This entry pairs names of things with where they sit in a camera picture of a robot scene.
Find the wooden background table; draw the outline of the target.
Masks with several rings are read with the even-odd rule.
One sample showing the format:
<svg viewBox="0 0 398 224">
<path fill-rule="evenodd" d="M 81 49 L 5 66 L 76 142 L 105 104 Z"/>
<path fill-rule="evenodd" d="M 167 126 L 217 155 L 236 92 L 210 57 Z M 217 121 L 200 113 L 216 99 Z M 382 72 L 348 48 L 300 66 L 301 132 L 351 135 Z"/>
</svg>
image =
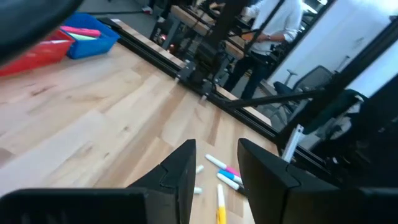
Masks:
<svg viewBox="0 0 398 224">
<path fill-rule="evenodd" d="M 167 38 L 164 40 L 162 47 L 167 49 L 175 36 L 180 26 L 186 25 L 189 29 L 192 29 L 196 34 L 205 36 L 210 34 L 210 30 L 215 28 L 215 20 L 211 19 L 206 13 L 200 15 L 201 10 L 195 12 L 189 8 L 180 6 L 172 6 L 168 20 L 172 22 L 172 25 L 168 32 L 166 32 Z M 236 59 L 241 59 L 244 56 L 244 40 L 238 36 L 228 37 L 226 39 L 226 52 Z"/>
</svg>

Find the blue fine-tip marker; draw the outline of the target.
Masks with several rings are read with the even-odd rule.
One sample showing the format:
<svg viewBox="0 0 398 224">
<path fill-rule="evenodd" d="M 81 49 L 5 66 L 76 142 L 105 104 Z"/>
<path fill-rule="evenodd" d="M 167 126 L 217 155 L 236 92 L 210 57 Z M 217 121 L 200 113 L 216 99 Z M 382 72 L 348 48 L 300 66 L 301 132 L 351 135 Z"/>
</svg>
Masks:
<svg viewBox="0 0 398 224">
<path fill-rule="evenodd" d="M 224 175 L 225 177 L 231 179 L 232 181 L 234 181 L 240 185 L 243 185 L 242 179 L 240 177 L 238 177 L 226 170 L 219 170 L 218 173 Z"/>
</svg>

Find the pink highlighter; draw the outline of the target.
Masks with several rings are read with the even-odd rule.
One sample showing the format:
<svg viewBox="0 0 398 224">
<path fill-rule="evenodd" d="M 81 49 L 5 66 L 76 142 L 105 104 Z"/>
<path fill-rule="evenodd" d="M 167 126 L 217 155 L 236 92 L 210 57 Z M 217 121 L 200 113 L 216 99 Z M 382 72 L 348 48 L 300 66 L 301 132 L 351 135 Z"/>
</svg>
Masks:
<svg viewBox="0 0 398 224">
<path fill-rule="evenodd" d="M 101 32 L 96 29 L 86 29 L 86 28 L 76 28 L 70 26 L 61 26 L 61 30 L 71 33 L 71 34 L 78 34 L 78 35 L 85 35 L 88 37 L 100 37 Z"/>
</svg>

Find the person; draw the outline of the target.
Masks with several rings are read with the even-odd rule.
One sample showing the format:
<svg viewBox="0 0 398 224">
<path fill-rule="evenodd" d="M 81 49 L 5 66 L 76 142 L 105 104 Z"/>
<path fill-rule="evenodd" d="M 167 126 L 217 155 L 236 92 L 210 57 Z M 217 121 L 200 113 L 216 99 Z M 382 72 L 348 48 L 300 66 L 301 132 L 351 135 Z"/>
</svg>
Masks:
<svg viewBox="0 0 398 224">
<path fill-rule="evenodd" d="M 290 43 L 295 40 L 299 32 L 302 14 L 302 0 L 284 0 L 254 41 L 250 55 L 236 62 L 233 73 L 228 77 L 223 88 L 232 91 L 246 71 L 250 69 L 252 74 L 241 94 L 241 99 L 251 99 L 260 82 L 271 75 L 269 67 L 265 64 L 267 52 L 273 45 L 277 46 L 284 41 Z"/>
</svg>

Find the yellow fine-tip marker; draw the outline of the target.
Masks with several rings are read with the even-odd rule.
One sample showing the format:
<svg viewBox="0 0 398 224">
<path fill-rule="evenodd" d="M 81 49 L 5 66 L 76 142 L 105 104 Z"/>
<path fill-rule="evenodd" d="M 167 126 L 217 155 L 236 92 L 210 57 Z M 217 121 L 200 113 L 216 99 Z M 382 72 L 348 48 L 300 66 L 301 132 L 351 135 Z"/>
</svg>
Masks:
<svg viewBox="0 0 398 224">
<path fill-rule="evenodd" d="M 227 224 L 226 218 L 226 205 L 224 199 L 223 186 L 217 185 L 217 198 L 218 198 L 218 209 L 217 209 L 217 224 Z"/>
</svg>

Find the blue plastic basket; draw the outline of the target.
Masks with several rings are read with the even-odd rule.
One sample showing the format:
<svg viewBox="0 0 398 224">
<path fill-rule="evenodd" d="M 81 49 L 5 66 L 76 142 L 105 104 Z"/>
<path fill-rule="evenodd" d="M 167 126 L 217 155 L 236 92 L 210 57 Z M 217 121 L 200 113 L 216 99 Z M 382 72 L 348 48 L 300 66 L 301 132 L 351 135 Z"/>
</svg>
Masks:
<svg viewBox="0 0 398 224">
<path fill-rule="evenodd" d="M 89 14 L 74 13 L 63 24 L 74 28 L 96 29 L 101 32 L 101 35 L 95 40 L 75 39 L 67 53 L 68 57 L 72 59 L 105 54 L 120 38 L 116 32 Z"/>
</svg>

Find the black fine-tip marker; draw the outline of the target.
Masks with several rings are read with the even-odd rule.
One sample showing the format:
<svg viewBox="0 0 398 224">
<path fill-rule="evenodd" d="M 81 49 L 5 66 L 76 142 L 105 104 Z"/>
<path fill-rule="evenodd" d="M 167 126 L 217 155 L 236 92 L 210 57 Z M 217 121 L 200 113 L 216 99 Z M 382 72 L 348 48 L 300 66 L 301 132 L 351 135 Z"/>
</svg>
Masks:
<svg viewBox="0 0 398 224">
<path fill-rule="evenodd" d="M 238 183 L 234 182 L 233 180 L 227 178 L 225 175 L 217 173 L 217 178 L 219 178 L 222 182 L 227 184 L 229 187 L 234 189 L 236 192 L 238 192 L 241 195 L 245 195 L 245 190 L 244 187 L 240 186 Z"/>
</svg>

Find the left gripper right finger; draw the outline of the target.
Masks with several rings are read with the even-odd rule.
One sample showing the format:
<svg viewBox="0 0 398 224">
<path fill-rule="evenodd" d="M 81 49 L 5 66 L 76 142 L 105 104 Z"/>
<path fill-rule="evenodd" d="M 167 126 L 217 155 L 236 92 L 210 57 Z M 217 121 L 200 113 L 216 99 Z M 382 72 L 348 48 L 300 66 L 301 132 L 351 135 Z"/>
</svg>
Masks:
<svg viewBox="0 0 398 224">
<path fill-rule="evenodd" d="M 398 224 L 398 189 L 341 189 L 245 138 L 238 162 L 256 224 Z"/>
</svg>

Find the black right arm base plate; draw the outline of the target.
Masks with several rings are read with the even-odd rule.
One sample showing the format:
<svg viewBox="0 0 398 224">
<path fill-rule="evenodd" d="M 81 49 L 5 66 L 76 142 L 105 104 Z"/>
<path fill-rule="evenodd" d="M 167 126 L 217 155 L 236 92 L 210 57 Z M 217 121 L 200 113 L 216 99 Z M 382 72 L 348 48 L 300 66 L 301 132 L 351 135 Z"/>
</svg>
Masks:
<svg viewBox="0 0 398 224">
<path fill-rule="evenodd" d="M 207 99 L 213 93 L 215 82 L 210 78 L 210 70 L 206 64 L 200 62 L 188 62 L 175 76 L 175 81 L 182 83 L 203 99 Z"/>
</svg>

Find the grey office chair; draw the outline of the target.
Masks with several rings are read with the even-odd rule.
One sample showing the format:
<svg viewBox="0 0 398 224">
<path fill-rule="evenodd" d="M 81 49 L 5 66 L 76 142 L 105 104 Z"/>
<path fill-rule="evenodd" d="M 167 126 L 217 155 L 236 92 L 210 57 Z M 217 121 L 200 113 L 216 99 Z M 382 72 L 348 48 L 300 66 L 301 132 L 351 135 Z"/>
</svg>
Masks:
<svg viewBox="0 0 398 224">
<path fill-rule="evenodd" d="M 290 93 L 301 93 L 304 91 L 317 90 L 325 86 L 332 78 L 333 73 L 322 65 L 318 65 L 304 76 L 299 78 L 293 85 L 289 87 L 289 81 L 292 77 L 297 77 L 298 74 L 292 70 L 287 69 L 289 75 L 285 82 L 275 82 L 273 84 L 278 95 L 286 95 Z"/>
</svg>

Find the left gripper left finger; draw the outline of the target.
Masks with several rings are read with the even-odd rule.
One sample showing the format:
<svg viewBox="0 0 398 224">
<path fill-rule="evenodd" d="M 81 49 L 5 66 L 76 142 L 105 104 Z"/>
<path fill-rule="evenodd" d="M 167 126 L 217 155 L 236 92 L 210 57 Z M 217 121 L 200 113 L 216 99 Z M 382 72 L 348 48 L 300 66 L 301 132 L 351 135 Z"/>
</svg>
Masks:
<svg viewBox="0 0 398 224">
<path fill-rule="evenodd" d="M 21 189 L 0 197 L 0 224 L 188 224 L 196 141 L 126 188 Z"/>
</svg>

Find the red plastic basket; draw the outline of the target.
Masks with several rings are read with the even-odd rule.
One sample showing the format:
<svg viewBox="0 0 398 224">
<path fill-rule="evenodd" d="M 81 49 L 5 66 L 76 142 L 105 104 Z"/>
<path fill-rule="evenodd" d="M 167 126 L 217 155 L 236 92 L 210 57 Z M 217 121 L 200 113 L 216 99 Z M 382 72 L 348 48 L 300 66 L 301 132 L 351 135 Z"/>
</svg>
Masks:
<svg viewBox="0 0 398 224">
<path fill-rule="evenodd" d="M 58 29 L 19 58 L 0 68 L 0 77 L 60 62 L 75 39 Z"/>
</svg>

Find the white aluminium post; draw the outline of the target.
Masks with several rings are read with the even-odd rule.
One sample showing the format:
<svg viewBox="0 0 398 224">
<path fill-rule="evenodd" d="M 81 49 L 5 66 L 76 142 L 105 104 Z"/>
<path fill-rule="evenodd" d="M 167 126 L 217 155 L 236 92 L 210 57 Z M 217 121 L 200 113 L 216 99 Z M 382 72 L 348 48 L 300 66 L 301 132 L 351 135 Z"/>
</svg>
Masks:
<svg viewBox="0 0 398 224">
<path fill-rule="evenodd" d="M 299 142 L 304 138 L 304 133 L 303 133 L 304 127 L 298 124 L 296 128 L 292 131 L 292 134 L 289 137 L 289 140 L 286 144 L 286 147 L 284 149 L 284 152 L 282 154 L 282 159 L 290 163 L 294 152 L 296 150 L 296 147 L 298 146 Z"/>
</svg>

